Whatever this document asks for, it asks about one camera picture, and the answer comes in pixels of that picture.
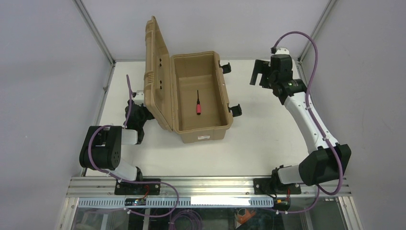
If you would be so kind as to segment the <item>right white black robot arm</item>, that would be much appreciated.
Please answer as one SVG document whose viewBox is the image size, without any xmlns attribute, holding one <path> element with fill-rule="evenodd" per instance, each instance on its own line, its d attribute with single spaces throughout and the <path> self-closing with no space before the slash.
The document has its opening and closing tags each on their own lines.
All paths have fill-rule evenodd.
<svg viewBox="0 0 406 230">
<path fill-rule="evenodd" d="M 270 179 L 259 187 L 267 194 L 287 194 L 291 187 L 305 184 L 321 187 L 337 180 L 335 195 L 341 189 L 344 172 L 351 157 L 347 144 L 340 144 L 328 131 L 311 101 L 309 90 L 301 79 L 293 77 L 293 60 L 289 53 L 273 50 L 269 61 L 255 60 L 250 84 L 271 89 L 296 122 L 307 146 L 308 156 L 299 164 L 272 170 Z"/>
</svg>

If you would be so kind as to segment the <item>red handled screwdriver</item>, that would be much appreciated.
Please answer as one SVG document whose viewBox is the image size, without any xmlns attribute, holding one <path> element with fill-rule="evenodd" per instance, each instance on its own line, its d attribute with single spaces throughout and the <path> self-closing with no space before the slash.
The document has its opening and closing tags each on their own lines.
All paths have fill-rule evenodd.
<svg viewBox="0 0 406 230">
<path fill-rule="evenodd" d="M 199 91 L 197 90 L 196 114 L 201 115 L 201 113 L 202 113 L 202 109 L 201 109 L 201 104 L 200 104 Z"/>
</svg>

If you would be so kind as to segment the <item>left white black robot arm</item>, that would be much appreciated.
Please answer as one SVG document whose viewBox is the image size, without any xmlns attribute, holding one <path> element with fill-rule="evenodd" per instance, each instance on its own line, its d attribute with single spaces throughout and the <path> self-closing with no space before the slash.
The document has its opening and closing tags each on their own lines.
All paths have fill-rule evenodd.
<svg viewBox="0 0 406 230">
<path fill-rule="evenodd" d="M 84 139 L 79 163 L 81 167 L 106 173 L 119 181 L 143 181 L 141 170 L 121 157 L 123 145 L 139 145 L 144 125 L 153 115 L 144 103 L 128 101 L 124 126 L 90 126 Z"/>
</svg>

